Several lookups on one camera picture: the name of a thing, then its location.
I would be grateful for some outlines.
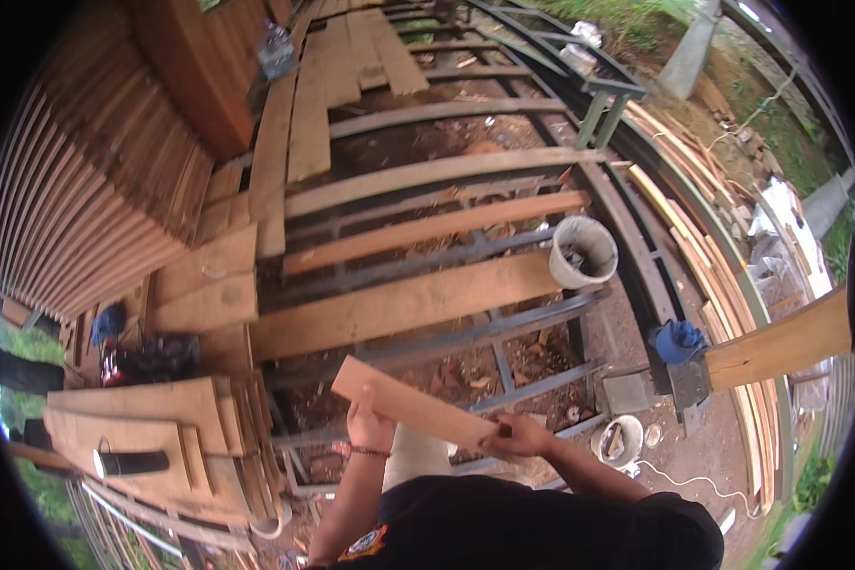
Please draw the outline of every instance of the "blue cloth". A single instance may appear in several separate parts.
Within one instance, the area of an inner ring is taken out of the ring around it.
[[[92,346],[97,347],[110,336],[124,331],[126,317],[120,306],[113,304],[92,319]]]
[[[668,321],[653,331],[649,344],[667,364],[681,365],[706,345],[706,337],[688,321]]]

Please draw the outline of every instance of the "black t-shirt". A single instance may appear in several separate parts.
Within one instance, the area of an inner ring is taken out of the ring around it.
[[[718,568],[724,543],[700,503],[638,503],[533,491],[474,475],[424,476],[380,498],[375,530],[331,570],[378,568]]]

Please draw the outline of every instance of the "white bucket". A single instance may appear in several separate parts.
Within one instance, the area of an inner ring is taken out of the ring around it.
[[[561,245],[576,244],[586,254],[587,275],[570,265],[561,251]],[[604,225],[588,216],[568,216],[554,230],[554,244],[548,258],[551,276],[565,289],[580,289],[600,285],[615,274],[617,245],[615,238]]]
[[[624,451],[613,460],[603,454],[603,447],[607,443],[604,441],[604,434],[608,430],[615,427],[616,424],[621,426],[621,437],[624,439]],[[640,456],[640,451],[643,450],[643,424],[634,416],[618,416],[612,419],[603,426],[599,426],[593,431],[593,439],[589,442],[593,449],[595,457],[603,462],[608,467],[613,467],[617,471],[622,471],[630,467],[630,464],[636,461]]]

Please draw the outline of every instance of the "plastic bottle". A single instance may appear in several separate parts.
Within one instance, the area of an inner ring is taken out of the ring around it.
[[[257,57],[260,59],[262,72],[267,79],[274,79],[288,73],[297,64],[295,47],[285,29],[279,28],[273,22],[263,20],[263,34],[257,43]]]

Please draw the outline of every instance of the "beaded bracelet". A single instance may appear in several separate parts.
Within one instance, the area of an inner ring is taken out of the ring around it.
[[[389,459],[389,455],[390,455],[386,451],[371,450],[371,449],[368,449],[366,447],[362,447],[360,445],[353,445],[351,450],[352,450],[352,453],[361,453],[362,455],[371,455],[373,457],[382,457],[383,459]]]

